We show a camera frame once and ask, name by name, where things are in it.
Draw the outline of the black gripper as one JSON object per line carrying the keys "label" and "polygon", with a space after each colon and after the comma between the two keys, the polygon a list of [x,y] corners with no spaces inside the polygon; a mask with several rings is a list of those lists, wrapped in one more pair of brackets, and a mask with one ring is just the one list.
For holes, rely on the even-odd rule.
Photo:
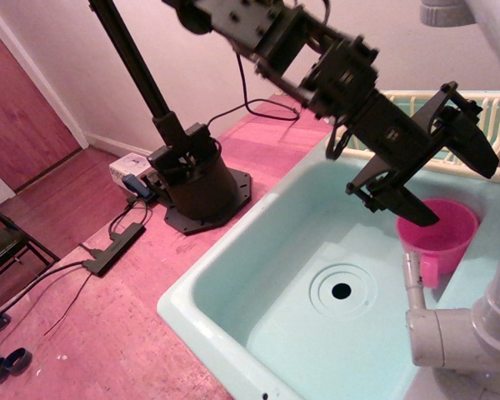
{"label": "black gripper", "polygon": [[405,183],[444,147],[475,173],[491,178],[499,160],[477,126],[481,111],[460,95],[454,81],[443,84],[413,117],[378,96],[369,112],[348,126],[375,156],[347,185],[347,193],[365,200],[373,212],[388,210],[419,227],[434,225],[438,215]]}

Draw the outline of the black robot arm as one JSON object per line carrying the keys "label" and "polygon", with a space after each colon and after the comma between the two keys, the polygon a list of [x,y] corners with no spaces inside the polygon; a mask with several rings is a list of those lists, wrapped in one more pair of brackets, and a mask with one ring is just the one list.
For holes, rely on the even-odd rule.
{"label": "black robot arm", "polygon": [[[162,137],[149,156],[158,195],[180,218],[221,225],[250,198],[249,178],[226,166],[222,148],[207,126],[183,128],[160,93],[115,4],[93,1],[97,15],[130,73]],[[412,116],[402,112],[375,86],[378,50],[362,36],[352,37],[317,19],[303,6],[281,1],[173,1],[180,23],[196,34],[224,36],[240,58],[317,118],[333,118],[336,128],[326,156],[340,157],[350,138],[358,138],[372,158],[346,186],[366,208],[388,210],[425,227],[436,214],[406,188],[441,149],[468,168],[492,177],[498,157],[478,128],[481,108],[448,82]]]}

